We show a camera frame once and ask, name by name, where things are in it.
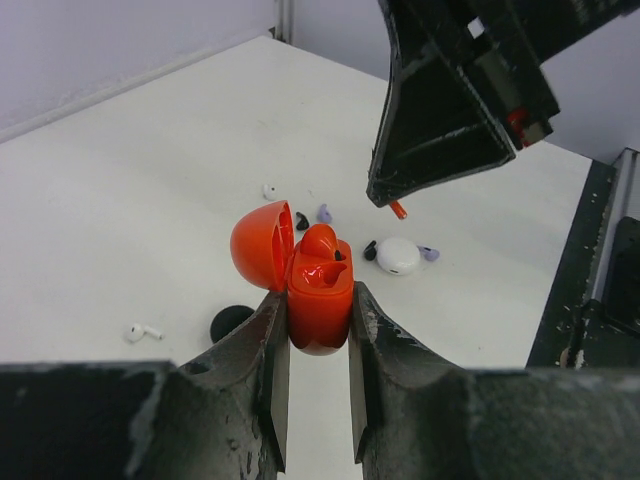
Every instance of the gray wall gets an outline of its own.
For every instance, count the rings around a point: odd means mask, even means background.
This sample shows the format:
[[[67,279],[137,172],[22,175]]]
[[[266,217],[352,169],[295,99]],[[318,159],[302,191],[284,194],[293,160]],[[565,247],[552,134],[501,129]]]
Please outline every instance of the gray wall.
[[[293,44],[387,78],[389,41],[376,0],[295,0]],[[640,11],[543,66],[562,113],[549,141],[602,161],[640,149]]]
[[[0,130],[275,25],[274,0],[2,0]]]

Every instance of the red object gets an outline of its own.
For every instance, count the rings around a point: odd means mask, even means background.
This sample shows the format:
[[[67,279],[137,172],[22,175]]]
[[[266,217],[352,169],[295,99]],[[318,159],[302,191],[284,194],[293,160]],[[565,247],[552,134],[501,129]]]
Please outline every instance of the red object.
[[[400,220],[404,220],[405,218],[407,218],[407,211],[402,207],[402,205],[400,205],[400,202],[396,200],[394,202],[391,202],[389,206],[391,207],[391,210],[393,210],[393,213],[396,214],[396,217],[398,217]]]
[[[529,119],[529,112],[523,107],[516,108],[507,116],[507,122],[511,125],[513,131],[518,135],[523,147],[528,147],[531,144],[525,139],[524,125]]]
[[[289,337],[297,348],[328,355],[344,344],[353,303],[351,247],[329,225],[312,226],[294,248],[288,203],[271,203],[236,224],[231,257],[252,284],[287,289]]]

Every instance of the black round object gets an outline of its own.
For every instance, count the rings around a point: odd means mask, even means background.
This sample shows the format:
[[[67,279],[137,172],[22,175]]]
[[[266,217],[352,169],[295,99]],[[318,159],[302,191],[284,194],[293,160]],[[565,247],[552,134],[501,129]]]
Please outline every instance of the black round object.
[[[367,248],[364,249],[364,258],[371,262],[376,259],[377,254],[378,250],[376,249],[376,241],[373,240],[369,245],[367,245]]]
[[[222,340],[253,315],[253,312],[255,310],[246,305],[231,305],[220,310],[211,321],[211,327],[209,328],[211,341],[216,343]]]
[[[296,224],[296,230],[303,232],[309,228],[309,220],[307,220],[307,217],[305,217],[303,213],[296,212],[296,216],[300,219]]]

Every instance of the tabletop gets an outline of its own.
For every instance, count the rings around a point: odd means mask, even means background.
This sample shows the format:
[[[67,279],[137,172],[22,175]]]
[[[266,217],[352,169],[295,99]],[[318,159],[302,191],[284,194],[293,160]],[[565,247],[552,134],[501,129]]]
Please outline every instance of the tabletop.
[[[265,295],[228,245],[266,183],[310,220],[328,205],[356,278],[429,348],[523,367],[591,160],[541,142],[409,196],[399,221],[365,195],[385,92],[257,38],[1,144],[0,361],[182,364],[208,349],[216,312]],[[441,257],[391,276],[360,254],[389,236]],[[133,322],[165,339],[126,343]],[[292,352],[286,478],[361,478],[346,350]]]

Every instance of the purple plastic piece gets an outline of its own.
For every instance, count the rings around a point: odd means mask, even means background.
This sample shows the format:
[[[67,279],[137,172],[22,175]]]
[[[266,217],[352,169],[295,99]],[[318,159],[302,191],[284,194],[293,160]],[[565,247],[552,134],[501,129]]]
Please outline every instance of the purple plastic piece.
[[[440,257],[440,252],[435,248],[418,247],[418,250],[420,250],[422,256],[429,262],[435,262]]]
[[[327,204],[323,203],[318,210],[318,221],[321,223],[331,223],[332,220],[333,217],[329,213],[329,210],[327,210]]]

